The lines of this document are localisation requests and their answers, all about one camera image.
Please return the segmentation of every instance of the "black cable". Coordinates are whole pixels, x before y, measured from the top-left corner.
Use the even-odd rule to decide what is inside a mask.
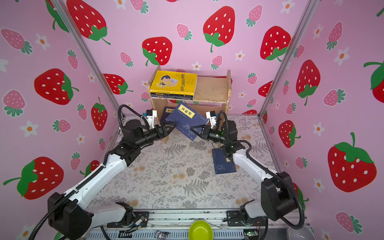
[[[251,157],[251,155],[249,154],[249,152],[251,151],[252,149],[252,145],[246,141],[246,140],[237,140],[237,141],[231,141],[229,140],[229,126],[228,126],[228,119],[227,119],[227,115],[225,114],[225,112],[223,110],[220,111],[220,113],[222,113],[224,115],[224,119],[225,119],[225,126],[227,127],[227,134],[225,135],[225,138],[228,142],[230,143],[238,143],[238,142],[244,142],[246,143],[249,148],[247,149],[246,151],[246,156],[247,158],[249,158],[254,164],[256,164],[258,167],[260,167],[261,169],[263,169],[266,173],[268,173],[269,175],[271,175],[272,177],[276,178],[280,183],[282,183],[290,192],[291,194],[293,195],[293,199],[295,200],[295,203],[296,203],[296,206],[297,208],[299,209],[299,223],[294,225],[293,223],[291,223],[290,221],[288,221],[285,217],[281,217],[280,219],[283,220],[283,222],[285,222],[288,226],[290,226],[291,228],[293,229],[301,229],[303,226],[304,226],[304,220],[305,220],[305,215],[304,215],[304,209],[303,209],[303,205],[301,204],[301,201],[299,199],[299,196],[297,196],[295,190],[293,189],[293,187],[291,185],[289,185],[286,181],[284,181],[284,179],[282,179],[280,176],[276,175],[275,173],[273,173],[272,171],[270,171],[268,168],[264,167],[263,165],[261,165],[259,162],[257,162],[255,159],[253,159]]]
[[[75,194],[76,191],[73,190],[67,195],[65,195],[58,203],[56,203],[48,212],[45,214],[45,216],[40,220],[40,222],[36,225],[36,227],[31,232],[31,235],[29,236],[29,240],[34,240],[36,237],[37,232],[40,230],[40,228],[43,226],[45,221],[49,218],[49,216],[56,211],[64,202],[66,202],[73,194]]]
[[[101,231],[103,232],[103,235],[104,235],[105,239],[106,239],[106,240],[111,240],[111,239],[108,237],[107,233],[105,232],[103,225],[101,225],[100,228],[101,228]]]

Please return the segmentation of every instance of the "pink wall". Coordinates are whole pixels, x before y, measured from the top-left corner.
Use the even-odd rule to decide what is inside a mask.
[[[102,160],[105,150],[101,149],[103,146],[100,147],[99,139],[103,138],[107,147],[118,124],[114,108],[100,85],[97,81],[90,82],[88,75],[91,70],[71,35],[62,30],[57,22],[54,30],[53,22],[45,1],[8,0],[0,9],[0,95],[6,109],[0,114],[1,182],[21,177],[22,170],[25,170],[22,179],[1,185],[4,239],[28,239],[33,225],[47,212],[48,197],[54,192],[66,191],[84,178],[80,171],[85,172],[91,161]],[[23,54],[20,48],[28,46],[32,53]],[[76,59],[72,58],[76,69],[68,60],[70,49],[76,54]],[[42,75],[51,69],[59,70]],[[71,101],[68,101],[68,91],[61,88],[63,73],[70,79],[71,85],[79,89],[79,92],[73,90]],[[36,90],[52,101],[40,96]],[[108,113],[101,131],[95,128],[91,119],[91,109],[99,102],[98,97]],[[86,115],[85,110],[81,111],[82,118],[77,110],[78,104],[83,104],[86,110]],[[59,126],[57,132],[52,125],[62,119],[70,124],[70,129],[64,124]],[[79,143],[80,134],[83,141]],[[72,160],[76,152],[80,157]],[[56,233],[45,223],[37,239],[52,240]]]
[[[224,76],[230,69],[233,79],[230,112],[244,113],[251,109],[260,110],[265,97],[259,95],[258,91],[265,84],[270,86],[268,83],[273,80],[280,65],[277,58],[271,61],[263,58],[273,51],[270,47],[273,49],[279,47],[281,50],[289,44],[288,34],[294,34],[307,0],[294,0],[293,3],[291,0],[288,2],[268,0],[258,2],[250,0],[137,1],[142,3],[141,5],[132,5],[131,2],[122,0],[120,5],[117,0],[86,0],[83,4],[78,0],[67,0],[72,18],[77,23],[84,36],[84,41],[101,71],[120,76],[127,82],[128,90],[133,91],[115,95],[119,104],[130,103],[139,112],[151,108],[149,101],[141,100],[141,94],[146,91],[146,83],[155,71],[156,65],[149,61],[146,66],[148,58],[143,54],[142,44],[148,38],[162,37],[152,39],[151,44],[155,46],[156,41],[166,42],[168,52],[170,52],[167,58],[165,58],[166,54],[164,55],[166,50],[160,53],[160,48],[156,50],[156,47],[151,49],[148,47],[146,49],[151,52],[155,49],[154,52],[158,55],[155,60],[161,65],[162,70],[175,71],[180,68],[200,76]],[[218,12],[217,16],[220,17],[218,20],[213,17],[206,23],[216,11],[224,6],[227,7]],[[248,27],[248,14],[251,19],[255,20],[256,25],[249,23]],[[89,36],[92,31],[90,26],[93,24],[96,25],[97,30]],[[266,46],[263,41],[264,35],[273,26],[279,26],[282,29],[273,28],[273,31],[271,30],[271,33],[274,34],[272,38],[269,37],[268,32],[267,40],[270,41],[270,45]],[[107,27],[108,30],[100,31],[102,27]],[[210,52],[212,44],[205,39],[203,27],[208,36],[214,32],[220,34],[220,41],[215,42],[212,53]],[[283,38],[285,36],[283,30],[288,32],[286,38]],[[192,35],[191,39],[189,39],[190,35],[187,36],[189,31]],[[275,33],[278,31],[280,31],[280,35],[276,36]],[[260,55],[261,46],[263,46],[263,58]],[[128,55],[128,57],[124,55],[124,62],[121,60],[121,52]],[[217,56],[221,56],[222,64],[218,69],[213,70],[212,60]],[[257,80],[255,77],[249,76],[250,73],[255,73]],[[116,89],[116,93],[120,93],[114,85],[112,89]],[[253,99],[257,100],[256,104],[247,107],[248,102]]]
[[[382,65],[364,64],[383,61],[384,15],[376,15],[383,7],[375,1],[321,2],[301,40],[304,52],[291,59],[267,109],[269,136],[283,170],[301,190],[317,239],[382,237],[384,74]],[[311,88],[303,91],[305,84]],[[372,91],[371,85],[378,87]],[[293,145],[292,124],[301,136]]]

